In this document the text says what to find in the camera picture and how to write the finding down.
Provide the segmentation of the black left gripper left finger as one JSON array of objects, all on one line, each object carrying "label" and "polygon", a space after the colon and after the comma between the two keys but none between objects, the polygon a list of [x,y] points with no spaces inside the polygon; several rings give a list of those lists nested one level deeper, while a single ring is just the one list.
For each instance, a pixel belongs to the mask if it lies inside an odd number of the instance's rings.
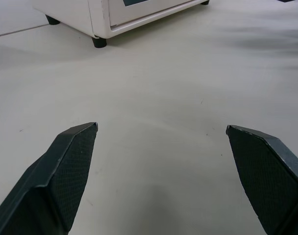
[{"label": "black left gripper left finger", "polygon": [[0,205],[0,235],[68,235],[85,191],[96,122],[60,133]]}]

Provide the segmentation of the white toaster oven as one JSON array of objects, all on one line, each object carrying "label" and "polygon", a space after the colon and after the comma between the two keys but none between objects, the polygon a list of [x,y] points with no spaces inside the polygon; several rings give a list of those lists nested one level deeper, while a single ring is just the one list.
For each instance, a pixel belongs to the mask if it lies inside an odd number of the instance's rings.
[{"label": "white toaster oven", "polygon": [[89,35],[96,48],[105,47],[107,39],[119,35],[110,29],[107,0],[31,0],[31,2],[36,10],[45,14],[50,25],[63,23]]}]

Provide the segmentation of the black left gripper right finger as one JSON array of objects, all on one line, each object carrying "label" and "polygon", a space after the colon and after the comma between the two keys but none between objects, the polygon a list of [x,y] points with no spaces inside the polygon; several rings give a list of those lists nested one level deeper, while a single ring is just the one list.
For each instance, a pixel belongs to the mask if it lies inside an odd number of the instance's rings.
[{"label": "black left gripper right finger", "polygon": [[239,178],[267,235],[298,235],[298,157],[277,137],[226,129]]}]

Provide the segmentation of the white appliance door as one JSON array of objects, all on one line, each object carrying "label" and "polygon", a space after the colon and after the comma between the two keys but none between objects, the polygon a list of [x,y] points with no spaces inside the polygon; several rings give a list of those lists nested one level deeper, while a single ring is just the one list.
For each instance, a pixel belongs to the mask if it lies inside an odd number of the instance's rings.
[{"label": "white appliance door", "polygon": [[107,0],[110,29],[122,33],[210,0]]}]

